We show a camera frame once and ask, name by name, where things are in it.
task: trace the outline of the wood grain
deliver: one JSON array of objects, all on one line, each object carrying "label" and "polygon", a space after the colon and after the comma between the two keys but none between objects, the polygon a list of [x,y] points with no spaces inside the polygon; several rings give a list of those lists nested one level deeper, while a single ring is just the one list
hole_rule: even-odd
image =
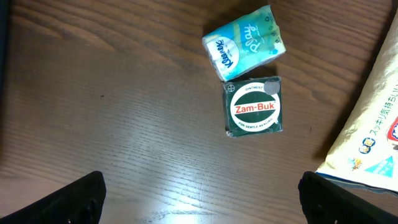
[{"label": "wood grain", "polygon": [[[1,102],[0,217],[100,170],[102,223],[306,223],[324,160],[396,10],[274,0],[284,132],[230,139],[201,37],[267,1],[14,0]],[[398,215],[389,194],[351,190]]]}]

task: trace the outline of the kleenex pocket tissue pack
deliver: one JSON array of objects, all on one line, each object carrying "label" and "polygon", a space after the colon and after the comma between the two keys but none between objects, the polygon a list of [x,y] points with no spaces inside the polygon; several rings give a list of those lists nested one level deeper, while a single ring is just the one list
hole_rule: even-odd
[{"label": "kleenex pocket tissue pack", "polygon": [[224,82],[269,63],[286,51],[270,6],[204,36],[203,45]]}]

